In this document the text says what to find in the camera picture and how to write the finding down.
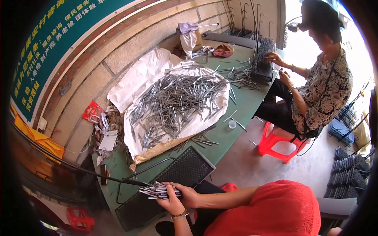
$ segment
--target floral blouse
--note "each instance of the floral blouse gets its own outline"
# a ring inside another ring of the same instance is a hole
[[[322,61],[321,53],[314,66],[307,70],[305,86],[298,88],[309,106],[305,117],[300,113],[294,98],[291,103],[291,115],[301,134],[304,133],[304,122],[310,130],[328,125],[344,107],[352,91],[352,73],[346,61],[345,51],[342,50],[342,55],[336,59],[334,68],[334,60],[326,65],[323,65]]]

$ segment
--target red shirt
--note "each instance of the red shirt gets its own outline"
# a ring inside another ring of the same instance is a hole
[[[318,236],[319,204],[312,190],[279,180],[261,186],[249,206],[222,213],[204,236]]]

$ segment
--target green sign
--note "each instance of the green sign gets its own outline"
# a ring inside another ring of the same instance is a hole
[[[91,27],[132,0],[54,0],[30,32],[13,77],[11,102],[21,118],[33,125],[48,86],[47,80],[63,55]]]

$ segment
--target woman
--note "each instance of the woman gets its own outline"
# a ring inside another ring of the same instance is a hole
[[[322,53],[310,69],[289,65],[277,53],[268,53],[268,61],[303,76],[307,83],[295,87],[287,72],[281,69],[280,79],[273,82],[254,116],[297,137],[310,138],[317,136],[318,129],[329,124],[341,111],[353,82],[345,51],[341,48],[342,23],[338,13],[321,0],[304,0],[302,18],[300,30],[308,30]],[[276,96],[284,102],[276,103]]]
[[[203,181],[194,189],[175,183],[167,186],[169,199],[157,200],[172,222],[159,222],[161,236],[317,236],[320,229],[318,201],[300,183],[279,180],[229,193]],[[181,191],[182,202],[173,188]],[[196,208],[190,225],[186,209]]]

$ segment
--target red object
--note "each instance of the red object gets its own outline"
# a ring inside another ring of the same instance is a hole
[[[230,46],[222,44],[219,45],[212,53],[214,57],[229,57],[233,54],[233,50]]]
[[[92,226],[95,225],[95,220],[89,216],[82,209],[68,208],[67,219],[70,225],[78,230],[93,232]]]
[[[232,192],[232,191],[235,191],[235,190],[239,190],[238,187],[236,187],[235,184],[233,183],[228,183],[228,184],[225,184],[223,185],[220,189],[222,189],[223,191],[229,193],[229,192]]]
[[[92,100],[81,117],[90,121],[90,117],[92,115],[100,116],[101,113],[104,113],[104,110],[95,101]]]
[[[273,130],[266,136],[266,133],[268,132],[270,122],[266,122],[264,126],[264,131],[262,133],[261,141],[259,145],[257,146],[259,153],[264,156],[265,154],[271,155],[272,157],[278,158],[282,160],[282,163],[289,163],[289,161],[297,154],[299,153],[305,146],[308,144],[311,140],[307,139],[305,143],[303,141],[299,141],[298,139],[295,139],[293,141],[293,144],[295,144],[296,149],[289,155],[284,155],[282,153],[276,152],[272,150],[272,147],[281,141],[284,142],[290,142],[294,135],[284,131],[283,129],[274,126]]]
[[[288,180],[261,186],[247,206],[225,211],[204,236],[318,236],[319,204],[311,188]]]

